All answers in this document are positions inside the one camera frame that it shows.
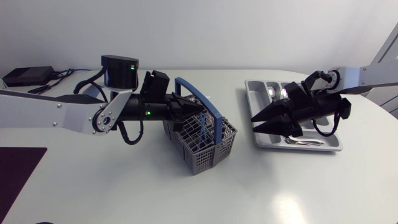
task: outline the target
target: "black mat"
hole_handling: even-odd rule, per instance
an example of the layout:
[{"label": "black mat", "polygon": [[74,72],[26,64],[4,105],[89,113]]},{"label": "black mat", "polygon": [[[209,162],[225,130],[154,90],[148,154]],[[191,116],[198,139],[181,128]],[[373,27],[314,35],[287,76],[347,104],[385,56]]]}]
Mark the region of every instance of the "black mat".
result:
[{"label": "black mat", "polygon": [[44,147],[0,147],[0,223],[46,151]]}]

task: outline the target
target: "gray cutlery tray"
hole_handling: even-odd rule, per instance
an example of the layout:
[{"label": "gray cutlery tray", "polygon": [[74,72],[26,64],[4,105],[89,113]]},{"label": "gray cutlery tray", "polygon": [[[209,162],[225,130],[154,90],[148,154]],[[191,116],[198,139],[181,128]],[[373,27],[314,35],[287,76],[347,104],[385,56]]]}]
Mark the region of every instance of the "gray cutlery tray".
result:
[{"label": "gray cutlery tray", "polygon": [[[258,114],[262,109],[268,106],[272,101],[283,98],[282,89],[290,82],[279,81],[263,81],[263,80],[245,80],[246,95],[249,101],[249,108],[251,117]],[[271,98],[268,91],[272,87],[275,91],[274,99]],[[253,127],[261,124],[262,122],[254,122]],[[321,131],[329,133],[333,128],[333,123],[328,118],[320,118],[317,120],[318,127]],[[319,139],[325,143],[321,146],[304,146],[299,144],[288,144],[285,142],[283,136],[273,134],[254,133],[254,139],[258,147],[269,147],[275,149],[303,149],[313,151],[341,151],[343,145],[341,144],[337,134],[330,137],[324,137],[318,134],[317,130],[312,125],[311,121],[300,123],[303,136],[298,138],[312,138]]]}]

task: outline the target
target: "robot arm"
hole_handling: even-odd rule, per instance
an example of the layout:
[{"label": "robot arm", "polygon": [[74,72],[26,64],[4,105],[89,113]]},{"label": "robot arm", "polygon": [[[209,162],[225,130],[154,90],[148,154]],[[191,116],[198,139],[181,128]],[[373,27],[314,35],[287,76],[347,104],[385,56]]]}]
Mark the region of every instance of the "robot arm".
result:
[{"label": "robot arm", "polygon": [[[285,86],[289,99],[274,101],[251,118],[252,122],[265,121],[253,131],[297,137],[303,134],[300,123],[312,120],[321,135],[331,136],[340,118],[347,119],[351,111],[351,103],[340,94],[361,94],[374,87],[398,85],[397,71],[395,59],[360,68],[334,67],[328,73],[314,72],[300,86],[295,82]],[[316,119],[333,114],[335,126],[330,133],[322,133]]]},{"label": "robot arm", "polygon": [[104,55],[102,65],[99,74],[76,86],[75,93],[105,73],[101,88],[111,91],[110,102],[95,98],[98,90],[93,88],[56,98],[0,90],[0,128],[65,128],[102,136],[119,126],[124,140],[135,144],[128,140],[123,121],[140,121],[142,132],[144,120],[169,120],[178,131],[185,119],[203,111],[202,105],[166,94],[169,78],[162,72],[147,72],[140,93],[133,94],[138,86],[136,59]]}]

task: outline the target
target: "gray plastic basket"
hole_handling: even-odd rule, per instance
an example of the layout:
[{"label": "gray plastic basket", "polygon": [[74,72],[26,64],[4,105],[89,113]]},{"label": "gray plastic basket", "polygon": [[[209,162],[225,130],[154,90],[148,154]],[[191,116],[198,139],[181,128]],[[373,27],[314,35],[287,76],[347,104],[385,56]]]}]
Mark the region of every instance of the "gray plastic basket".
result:
[{"label": "gray plastic basket", "polygon": [[201,114],[186,119],[181,131],[170,131],[168,121],[163,121],[163,125],[177,152],[193,175],[196,175],[217,165],[231,153],[237,130],[220,115],[207,98],[182,78],[175,79],[178,95],[181,92],[180,85],[193,93],[186,96],[187,99],[203,105],[206,109]]}]

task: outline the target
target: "blue basket handle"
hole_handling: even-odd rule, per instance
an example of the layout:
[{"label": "blue basket handle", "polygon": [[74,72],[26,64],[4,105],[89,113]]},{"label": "blue basket handle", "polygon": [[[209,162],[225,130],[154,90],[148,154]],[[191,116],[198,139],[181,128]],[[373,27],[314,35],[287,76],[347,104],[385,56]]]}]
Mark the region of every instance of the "blue basket handle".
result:
[{"label": "blue basket handle", "polygon": [[218,145],[221,143],[222,128],[223,128],[223,117],[218,110],[210,103],[210,101],[191,83],[185,81],[183,78],[175,79],[175,93],[181,96],[181,86],[184,86],[194,96],[196,96],[205,108],[210,112],[214,118],[214,144]]}]

